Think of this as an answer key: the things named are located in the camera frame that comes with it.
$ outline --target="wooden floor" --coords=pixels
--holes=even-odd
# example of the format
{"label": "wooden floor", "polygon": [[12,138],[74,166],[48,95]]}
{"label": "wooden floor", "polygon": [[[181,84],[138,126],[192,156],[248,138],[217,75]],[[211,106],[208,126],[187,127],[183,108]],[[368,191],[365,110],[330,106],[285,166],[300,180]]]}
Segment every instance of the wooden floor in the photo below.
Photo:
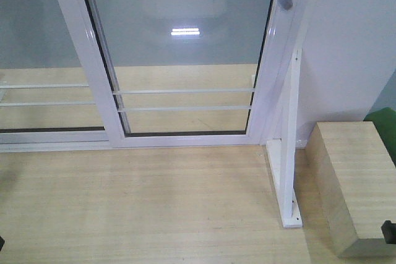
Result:
{"label": "wooden floor", "polygon": [[342,260],[304,151],[303,229],[283,229],[262,147],[0,157],[0,263],[396,263]]}

